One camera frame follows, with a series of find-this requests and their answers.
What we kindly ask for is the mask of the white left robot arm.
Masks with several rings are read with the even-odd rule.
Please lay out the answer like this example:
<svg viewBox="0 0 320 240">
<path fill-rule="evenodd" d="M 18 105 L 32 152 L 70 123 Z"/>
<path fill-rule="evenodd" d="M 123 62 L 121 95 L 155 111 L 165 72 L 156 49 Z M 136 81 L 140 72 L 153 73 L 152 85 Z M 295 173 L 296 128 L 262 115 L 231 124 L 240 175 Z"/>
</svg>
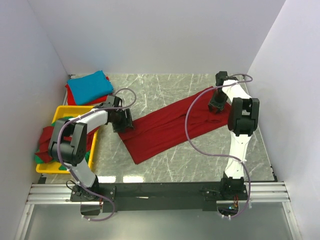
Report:
<svg viewBox="0 0 320 240">
<path fill-rule="evenodd" d="M 93 108 L 74 118 L 60 118 L 55 122 L 48 146 L 48 154 L 70 171 L 76 184 L 83 187 L 82 195 L 88 201 L 100 195 L 98 177 L 92 172 L 85 155 L 87 136 L 100 126 L 111 123 L 115 133 L 132 129 L 133 120 L 130 109 Z"/>
</svg>

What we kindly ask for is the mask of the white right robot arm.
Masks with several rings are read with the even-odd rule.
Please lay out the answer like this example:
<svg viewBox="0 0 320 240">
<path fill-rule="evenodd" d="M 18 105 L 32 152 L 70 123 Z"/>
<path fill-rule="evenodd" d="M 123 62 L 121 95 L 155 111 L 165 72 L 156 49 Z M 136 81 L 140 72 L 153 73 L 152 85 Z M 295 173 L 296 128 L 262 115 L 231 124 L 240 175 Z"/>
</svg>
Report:
<svg viewBox="0 0 320 240">
<path fill-rule="evenodd" d="M 227 100 L 231 101 L 231 108 L 227 120 L 230 131 L 231 144 L 227 165 L 221 179 L 219 193 L 222 198 L 230 200 L 236 194 L 245 192 L 245 170 L 243 163 L 246 159 L 249 141 L 258 127 L 260 101 L 253 98 L 237 84 L 235 77 L 218 79 L 218 89 L 213 93 L 208 103 L 209 110 L 221 112 Z"/>
</svg>

